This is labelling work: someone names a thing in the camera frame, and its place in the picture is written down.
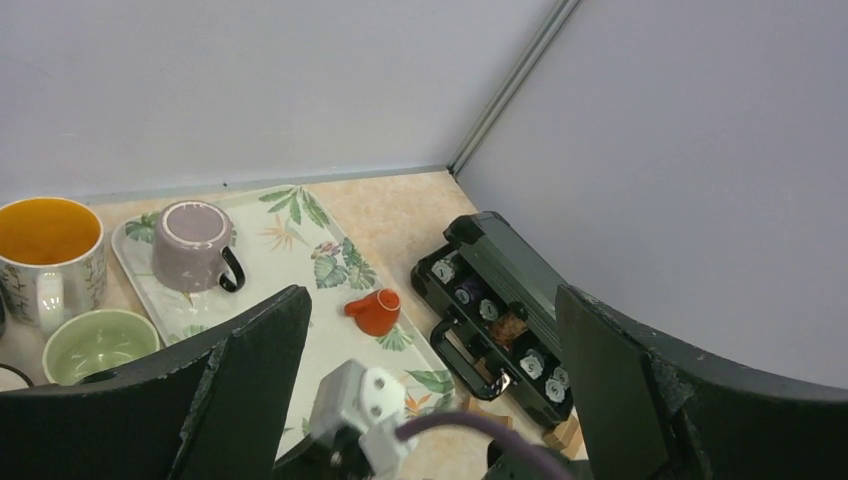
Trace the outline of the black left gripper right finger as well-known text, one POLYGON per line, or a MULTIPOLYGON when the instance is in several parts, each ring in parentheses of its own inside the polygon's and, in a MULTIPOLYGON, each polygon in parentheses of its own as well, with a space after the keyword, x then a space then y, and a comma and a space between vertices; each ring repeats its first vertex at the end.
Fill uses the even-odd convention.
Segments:
POLYGON ((583 479, 843 479, 847 392, 720 357, 563 284, 583 479))

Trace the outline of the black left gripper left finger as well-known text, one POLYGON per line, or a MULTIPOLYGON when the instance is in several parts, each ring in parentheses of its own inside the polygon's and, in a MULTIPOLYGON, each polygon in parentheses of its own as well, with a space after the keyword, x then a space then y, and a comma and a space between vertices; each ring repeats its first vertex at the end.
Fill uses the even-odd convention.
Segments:
POLYGON ((312 300, 291 285, 71 386, 1 396, 5 479, 269 479, 312 300))

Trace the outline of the small orange cup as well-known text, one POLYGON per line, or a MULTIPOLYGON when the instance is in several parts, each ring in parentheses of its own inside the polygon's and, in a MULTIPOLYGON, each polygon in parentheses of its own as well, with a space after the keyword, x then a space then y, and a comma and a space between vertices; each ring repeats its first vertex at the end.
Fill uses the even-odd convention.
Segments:
POLYGON ((401 300, 396 291, 384 288, 347 303, 343 312, 363 333, 382 337, 396 325, 401 313, 401 300))

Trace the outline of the light green mug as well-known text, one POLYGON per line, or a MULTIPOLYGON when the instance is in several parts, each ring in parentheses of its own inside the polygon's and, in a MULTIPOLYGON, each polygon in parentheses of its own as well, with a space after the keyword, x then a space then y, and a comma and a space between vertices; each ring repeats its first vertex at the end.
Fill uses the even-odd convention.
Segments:
POLYGON ((61 325, 47 340, 42 367, 49 382, 69 386, 161 348, 159 334, 146 317, 127 310, 100 309, 61 325))

